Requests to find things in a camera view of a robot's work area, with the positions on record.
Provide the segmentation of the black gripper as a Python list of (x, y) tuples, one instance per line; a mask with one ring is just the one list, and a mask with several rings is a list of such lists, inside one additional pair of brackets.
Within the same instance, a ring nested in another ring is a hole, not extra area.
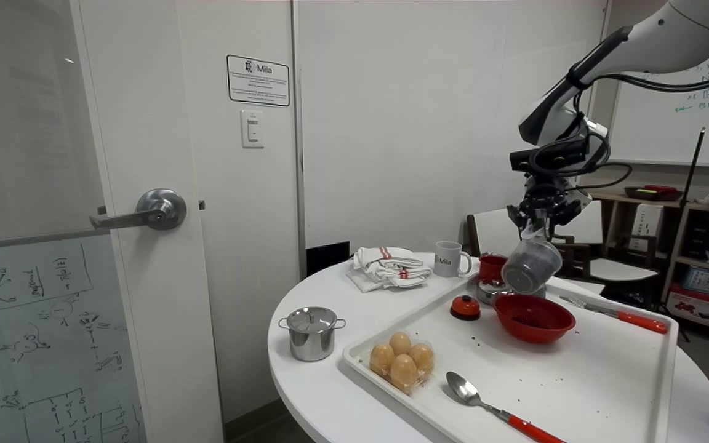
[(590, 196), (567, 176), (529, 175), (520, 203), (507, 206), (523, 240), (547, 240), (557, 226), (577, 218)]

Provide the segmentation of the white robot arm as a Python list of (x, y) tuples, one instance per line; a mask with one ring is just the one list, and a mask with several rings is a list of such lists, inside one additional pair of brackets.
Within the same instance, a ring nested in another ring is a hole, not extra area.
[(596, 80), (688, 93), (709, 88), (709, 79), (691, 83), (653, 80), (653, 74), (691, 68), (709, 58), (709, 0), (664, 0), (653, 14), (619, 27), (585, 52), (537, 101), (520, 123), (529, 149), (510, 155), (510, 168), (524, 175), (524, 196), (507, 214), (523, 239), (548, 239), (583, 206), (585, 191), (574, 176), (600, 170), (611, 158), (609, 127), (582, 109), (582, 93)]

